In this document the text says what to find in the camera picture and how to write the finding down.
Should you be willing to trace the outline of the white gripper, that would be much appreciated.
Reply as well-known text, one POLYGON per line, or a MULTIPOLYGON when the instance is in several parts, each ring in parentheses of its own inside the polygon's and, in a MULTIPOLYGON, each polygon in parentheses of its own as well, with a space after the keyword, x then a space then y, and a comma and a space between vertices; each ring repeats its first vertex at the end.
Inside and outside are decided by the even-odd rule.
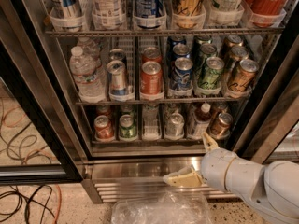
POLYGON ((213 189, 226 191, 225 177, 231 162, 237 155, 229 150, 219 148, 218 143, 203 132, 202 139, 207 154, 201 159, 200 173, 188 166, 163 177, 163 181, 171 187, 198 188, 204 181, 213 189))

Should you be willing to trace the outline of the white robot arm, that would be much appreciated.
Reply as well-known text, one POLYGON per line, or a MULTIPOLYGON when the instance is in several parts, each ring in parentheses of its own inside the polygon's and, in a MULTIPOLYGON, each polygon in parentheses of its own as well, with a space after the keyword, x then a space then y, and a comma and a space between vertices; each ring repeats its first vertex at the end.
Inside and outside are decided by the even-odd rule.
POLYGON ((172 187, 207 184, 231 192, 272 224, 299 224, 299 164, 274 161, 262 165, 238 157, 202 134, 206 150, 198 169, 185 167, 164 176, 172 187))

